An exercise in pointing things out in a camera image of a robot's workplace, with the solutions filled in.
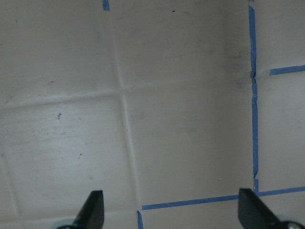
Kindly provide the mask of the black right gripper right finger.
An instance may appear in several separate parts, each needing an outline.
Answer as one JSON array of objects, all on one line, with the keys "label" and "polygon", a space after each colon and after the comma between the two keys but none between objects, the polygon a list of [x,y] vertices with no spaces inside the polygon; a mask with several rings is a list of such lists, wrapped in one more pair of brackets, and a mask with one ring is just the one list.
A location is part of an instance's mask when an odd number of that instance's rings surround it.
[{"label": "black right gripper right finger", "polygon": [[244,229],[304,229],[291,220],[281,221],[249,188],[239,189],[238,219]]}]

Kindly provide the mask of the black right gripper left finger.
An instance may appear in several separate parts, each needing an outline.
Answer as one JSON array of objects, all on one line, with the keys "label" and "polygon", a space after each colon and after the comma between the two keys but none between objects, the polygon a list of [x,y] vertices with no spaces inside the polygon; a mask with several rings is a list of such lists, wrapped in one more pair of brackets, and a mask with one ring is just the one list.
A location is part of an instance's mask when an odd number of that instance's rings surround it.
[{"label": "black right gripper left finger", "polygon": [[58,229],[102,229],[104,225],[104,198],[102,190],[92,191],[71,224]]}]

